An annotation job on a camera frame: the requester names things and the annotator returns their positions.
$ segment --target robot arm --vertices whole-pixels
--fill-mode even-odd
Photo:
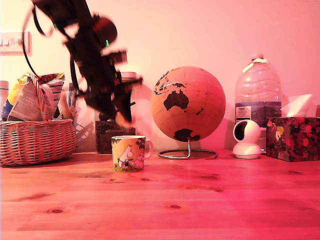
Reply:
[[[71,78],[78,90],[78,96],[84,97],[87,105],[110,119],[115,119],[119,111],[124,119],[131,122],[132,85],[141,84],[143,80],[139,78],[122,81],[121,73],[116,70],[115,64],[127,60],[126,51],[101,55],[102,49],[117,38],[118,33],[114,23],[106,17],[91,16],[86,0],[32,0],[32,2],[33,18],[39,32],[44,34],[37,20],[36,7],[51,19],[54,27],[67,39],[65,46],[70,52]],[[65,32],[65,27],[72,24],[78,24],[78,32],[74,38]],[[79,89],[75,63],[87,81],[86,92]]]

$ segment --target basket handle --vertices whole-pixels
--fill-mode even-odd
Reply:
[[[48,108],[47,103],[45,101],[44,93],[42,92],[42,89],[40,88],[38,78],[33,77],[32,83],[35,86],[36,95],[38,96],[42,119],[44,122],[49,121],[49,120],[51,120],[50,115],[49,115],[49,108]]]

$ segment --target snack packaging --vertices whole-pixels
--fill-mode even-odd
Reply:
[[[26,73],[16,81],[1,111],[2,121],[43,120],[32,78],[35,76]],[[38,80],[44,93],[44,100],[49,107],[50,118],[53,117],[58,106],[64,81],[64,73],[43,75]]]

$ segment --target mug handle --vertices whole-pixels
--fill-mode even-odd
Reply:
[[[146,156],[144,156],[144,159],[148,159],[148,158],[151,157],[151,155],[154,152],[154,145],[150,140],[145,140],[145,143],[149,144],[149,152],[148,152],[148,154]]]

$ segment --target wicker basket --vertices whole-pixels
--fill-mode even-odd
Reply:
[[[76,149],[71,119],[50,120],[37,79],[33,80],[43,121],[0,122],[0,164],[21,166],[45,163],[70,156]]]

